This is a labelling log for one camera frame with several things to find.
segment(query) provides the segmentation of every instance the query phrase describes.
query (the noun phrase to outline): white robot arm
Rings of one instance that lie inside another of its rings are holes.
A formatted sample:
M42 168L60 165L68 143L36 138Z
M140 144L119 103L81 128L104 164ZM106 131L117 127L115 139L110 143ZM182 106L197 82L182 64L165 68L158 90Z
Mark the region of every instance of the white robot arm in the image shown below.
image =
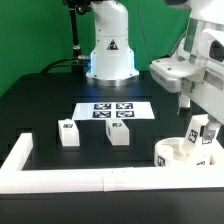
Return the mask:
M201 138L200 147L212 146L221 124L224 124L224 2L164 1L175 8L189 8L191 14L186 37L175 54L152 62L152 77L169 92L181 93L180 106L184 105L181 101L191 99L209 114L208 119L198 117L195 121L192 118L178 149L181 159L187 160L186 156L190 158L196 149L197 139Z
M128 44L128 11L115 0L92 1L95 15L96 46L91 53L88 81L118 86L133 81L134 52Z

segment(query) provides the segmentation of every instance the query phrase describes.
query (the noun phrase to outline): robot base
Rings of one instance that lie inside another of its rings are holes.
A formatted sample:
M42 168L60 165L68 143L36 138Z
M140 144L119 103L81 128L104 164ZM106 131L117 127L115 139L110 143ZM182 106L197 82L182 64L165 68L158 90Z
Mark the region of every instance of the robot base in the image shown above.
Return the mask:
M97 79L97 78L90 78L87 77L87 82L91 84L97 84L102 86L124 86L130 83L137 82L139 80L139 76L132 76L127 79L118 79L118 80L104 80L104 79Z

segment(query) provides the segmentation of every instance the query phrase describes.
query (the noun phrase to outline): white block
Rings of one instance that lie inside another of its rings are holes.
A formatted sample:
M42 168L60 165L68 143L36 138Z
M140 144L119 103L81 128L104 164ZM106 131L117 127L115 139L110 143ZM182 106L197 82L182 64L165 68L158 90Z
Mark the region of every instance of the white block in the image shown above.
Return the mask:
M106 134L112 145L129 145L129 129L121 119L106 120Z
M59 135L63 146L79 146L79 130L74 121L58 121Z

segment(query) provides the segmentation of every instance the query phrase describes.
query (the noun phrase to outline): warning label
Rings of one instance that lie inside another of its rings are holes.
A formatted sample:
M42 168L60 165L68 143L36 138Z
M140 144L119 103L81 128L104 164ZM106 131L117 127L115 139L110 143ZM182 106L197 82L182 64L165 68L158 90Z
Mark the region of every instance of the warning label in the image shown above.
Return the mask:
M107 50L118 50L117 44L114 40L110 42L110 45L108 46Z

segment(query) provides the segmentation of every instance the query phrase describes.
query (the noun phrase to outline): black cable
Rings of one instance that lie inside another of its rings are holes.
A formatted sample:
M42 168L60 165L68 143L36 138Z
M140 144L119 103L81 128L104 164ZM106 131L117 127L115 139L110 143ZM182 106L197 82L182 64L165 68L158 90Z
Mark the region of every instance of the black cable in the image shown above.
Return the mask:
M88 63L83 63L83 64L71 64L71 65L55 65L55 66L51 66L48 69L45 70L45 72L43 74L47 74L50 70L54 69L54 68L63 68L63 67L73 67L73 66L82 66L82 67L88 67Z
M177 40L176 44L174 45L172 51L169 53L169 57L172 57L172 55L175 54L176 50L178 49L181 41L185 38L186 36L186 31L179 37L179 39Z
M143 36L144 44L145 44L146 51L147 51L147 54L148 54L149 63L151 63L151 62L152 62L152 56L151 56L151 54L150 54L149 46L148 46L148 43L147 43L147 40L146 40L145 31L144 31L144 28L143 28L143 23L142 23L142 18L141 18L141 10L140 10L140 3L139 3L139 0L136 0L136 3L137 3L137 11L138 11L138 20L139 20L140 27L141 27L141 30L142 30L142 36Z
M67 61L74 61L74 60L77 60L77 59L78 59L78 57L73 57L73 58L64 58L64 59L55 61L55 62L49 64L48 66L46 66L40 73L45 74L45 73L47 73L46 71L50 70L50 68L54 65L57 65L57 64L60 64L60 63L63 63L63 62L67 62Z

